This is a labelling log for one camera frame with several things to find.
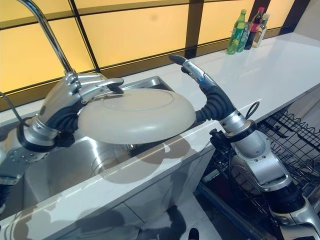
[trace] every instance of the bottle cap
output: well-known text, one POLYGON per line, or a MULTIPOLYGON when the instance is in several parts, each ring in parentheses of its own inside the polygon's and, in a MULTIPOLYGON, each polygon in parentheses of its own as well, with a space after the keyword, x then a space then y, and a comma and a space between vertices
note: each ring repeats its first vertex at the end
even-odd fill
POLYGON ((268 19, 269 17, 270 17, 270 14, 269 13, 265 13, 262 16, 262 19, 268 19))

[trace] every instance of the plastic bottle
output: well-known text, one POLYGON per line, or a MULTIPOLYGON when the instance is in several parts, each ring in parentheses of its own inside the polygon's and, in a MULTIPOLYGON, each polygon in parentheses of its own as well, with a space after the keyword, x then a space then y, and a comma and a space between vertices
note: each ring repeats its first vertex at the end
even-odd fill
POLYGON ((259 30, 261 21, 262 21, 262 15, 264 12, 264 7, 259 7, 258 13, 254 16, 254 18, 251 21, 251 30, 248 37, 248 40, 245 43, 244 49, 249 50, 252 47, 252 43, 254 42, 255 36, 259 30))
POLYGON ((245 45, 246 45, 246 42, 248 40, 249 33, 250 33, 250 25, 251 25, 251 22, 245 22, 244 23, 243 33, 242 33, 242 36, 240 38, 240 42, 238 44, 238 47, 236 48, 236 51, 238 53, 241 53, 245 48, 245 45))
POLYGON ((234 23, 229 45, 228 45, 228 48, 226 49, 227 54, 232 55, 236 53, 242 33, 244 32, 244 28, 245 28, 246 12, 247 12, 246 9, 242 9, 240 16, 238 17, 237 21, 234 23))
POLYGON ((267 22, 268 22, 269 17, 270 17, 269 13, 263 14, 261 26, 259 27, 259 30, 256 33, 254 40, 253 40, 253 43, 252 43, 253 48, 259 47, 261 40, 264 38, 264 35, 267 31, 267 22))

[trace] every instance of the green bottle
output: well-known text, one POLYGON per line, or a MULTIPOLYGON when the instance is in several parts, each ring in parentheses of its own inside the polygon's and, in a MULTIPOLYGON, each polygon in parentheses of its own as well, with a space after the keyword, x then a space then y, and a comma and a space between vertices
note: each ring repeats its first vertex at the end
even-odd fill
POLYGON ((247 43, 248 37, 249 37, 249 33, 250 33, 250 29, 251 29, 251 22, 247 21, 244 23, 244 30, 240 39, 240 42, 238 44, 238 47, 236 48, 236 51, 238 53, 241 53, 244 49, 245 49, 245 45, 247 43))
POLYGON ((246 12, 247 12, 246 9, 241 10, 241 14, 233 26, 233 31, 229 41, 229 45, 228 45, 228 48, 226 49, 227 54, 232 55, 236 53, 239 41, 241 39, 242 33, 244 32, 244 28, 245 28, 246 12))

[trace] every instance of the red label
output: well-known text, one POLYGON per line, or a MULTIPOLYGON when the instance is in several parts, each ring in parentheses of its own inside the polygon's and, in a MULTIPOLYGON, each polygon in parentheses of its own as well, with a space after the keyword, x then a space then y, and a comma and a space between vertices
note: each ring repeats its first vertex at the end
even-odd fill
POLYGON ((260 27, 260 23, 251 23, 251 32, 257 33, 260 27))

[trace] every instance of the dishwasher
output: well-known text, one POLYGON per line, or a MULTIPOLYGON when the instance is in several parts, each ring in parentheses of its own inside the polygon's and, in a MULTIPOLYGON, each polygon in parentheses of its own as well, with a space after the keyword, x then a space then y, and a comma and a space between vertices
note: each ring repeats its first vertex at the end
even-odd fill
MULTIPOLYGON (((287 107, 257 125, 319 215, 320 132, 289 113, 287 107)), ((264 197, 229 164, 233 154, 227 145, 216 147, 197 190, 251 240, 281 239, 264 197)))

